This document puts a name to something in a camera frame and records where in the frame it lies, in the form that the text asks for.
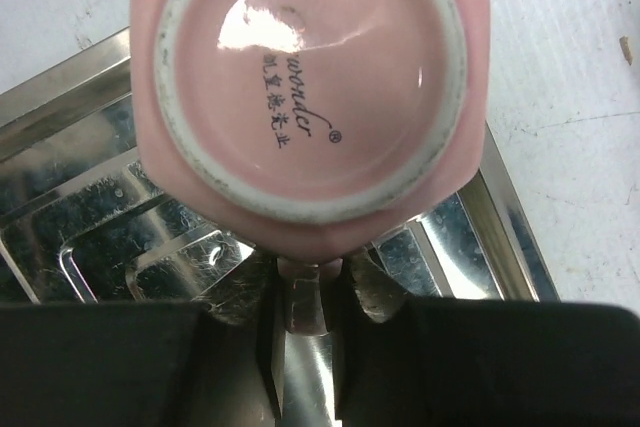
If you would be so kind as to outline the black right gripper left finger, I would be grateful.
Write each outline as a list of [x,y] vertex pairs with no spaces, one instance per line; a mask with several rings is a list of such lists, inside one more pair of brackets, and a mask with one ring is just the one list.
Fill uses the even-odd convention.
[[254,252],[200,301],[7,304],[5,426],[274,426],[284,330],[275,259]]

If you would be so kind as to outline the pink faceted mug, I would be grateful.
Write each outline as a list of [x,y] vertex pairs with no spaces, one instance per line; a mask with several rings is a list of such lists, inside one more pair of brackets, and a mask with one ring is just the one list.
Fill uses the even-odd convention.
[[130,0],[130,49],[143,168],[275,256],[290,332],[479,169],[490,0]]

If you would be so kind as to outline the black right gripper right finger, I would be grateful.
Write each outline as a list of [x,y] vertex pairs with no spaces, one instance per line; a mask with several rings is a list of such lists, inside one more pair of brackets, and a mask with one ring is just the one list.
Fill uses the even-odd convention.
[[367,254],[321,299],[347,426],[639,422],[639,320],[626,309],[421,297]]

